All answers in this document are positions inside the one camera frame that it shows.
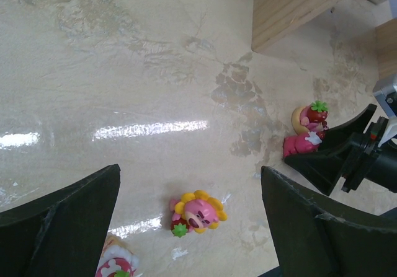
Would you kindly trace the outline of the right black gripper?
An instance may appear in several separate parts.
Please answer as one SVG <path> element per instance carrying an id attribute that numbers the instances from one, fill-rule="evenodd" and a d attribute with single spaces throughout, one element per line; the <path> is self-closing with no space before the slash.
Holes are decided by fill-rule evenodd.
<path id="1" fill-rule="evenodd" d="M 396 193 L 396 119 L 380 117 L 372 122 L 359 147 L 347 141 L 351 134 L 365 131 L 376 109 L 368 104 L 353 119 L 327 130 L 318 151 L 287 156 L 284 162 L 326 196 L 341 177 L 346 193 L 365 179 Z"/>

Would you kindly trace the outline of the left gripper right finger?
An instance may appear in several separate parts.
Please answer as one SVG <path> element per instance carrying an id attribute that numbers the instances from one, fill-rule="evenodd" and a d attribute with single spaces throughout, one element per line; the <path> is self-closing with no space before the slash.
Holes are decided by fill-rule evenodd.
<path id="1" fill-rule="evenodd" d="M 374 215 L 261 168 L 279 265 L 264 276 L 396 276 L 396 209 Z"/>

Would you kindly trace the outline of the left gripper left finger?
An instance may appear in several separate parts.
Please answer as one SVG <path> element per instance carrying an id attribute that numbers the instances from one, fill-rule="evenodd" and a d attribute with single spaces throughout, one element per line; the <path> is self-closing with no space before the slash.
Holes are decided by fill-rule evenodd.
<path id="1" fill-rule="evenodd" d="M 109 165 L 1 213 L 1 276 L 94 276 L 120 188 Z"/>

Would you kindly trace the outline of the pink bear with cake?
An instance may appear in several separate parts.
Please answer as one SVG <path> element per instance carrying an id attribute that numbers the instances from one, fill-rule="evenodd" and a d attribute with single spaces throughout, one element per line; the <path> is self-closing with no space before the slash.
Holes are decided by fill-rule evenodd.
<path id="1" fill-rule="evenodd" d="M 325 131 L 309 131 L 294 136 L 287 136 L 283 141 L 283 157 L 315 152 L 326 135 Z"/>

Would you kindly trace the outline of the pink bear strawberry donut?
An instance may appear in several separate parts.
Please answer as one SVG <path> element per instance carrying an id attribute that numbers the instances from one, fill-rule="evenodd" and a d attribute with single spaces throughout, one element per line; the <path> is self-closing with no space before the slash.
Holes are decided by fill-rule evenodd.
<path id="1" fill-rule="evenodd" d="M 296 134 L 328 130 L 328 104 L 320 100 L 294 109 L 291 122 Z"/>

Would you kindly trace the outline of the red strawberry bear figure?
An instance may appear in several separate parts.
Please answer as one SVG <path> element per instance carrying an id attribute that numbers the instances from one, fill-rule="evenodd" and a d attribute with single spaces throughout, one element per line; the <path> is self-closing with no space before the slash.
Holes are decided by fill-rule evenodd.
<path id="1" fill-rule="evenodd" d="M 116 235 L 107 234 L 95 277 L 134 276 L 138 257 Z"/>

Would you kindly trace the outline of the pink bear yellow flower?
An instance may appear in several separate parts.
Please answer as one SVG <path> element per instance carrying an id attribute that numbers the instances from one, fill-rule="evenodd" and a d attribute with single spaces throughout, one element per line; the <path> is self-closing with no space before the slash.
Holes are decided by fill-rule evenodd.
<path id="1" fill-rule="evenodd" d="M 174 237 L 184 237 L 190 232 L 202 234 L 216 229 L 228 219 L 223 203 L 203 190 L 184 193 L 179 200 L 171 199 L 171 232 Z"/>

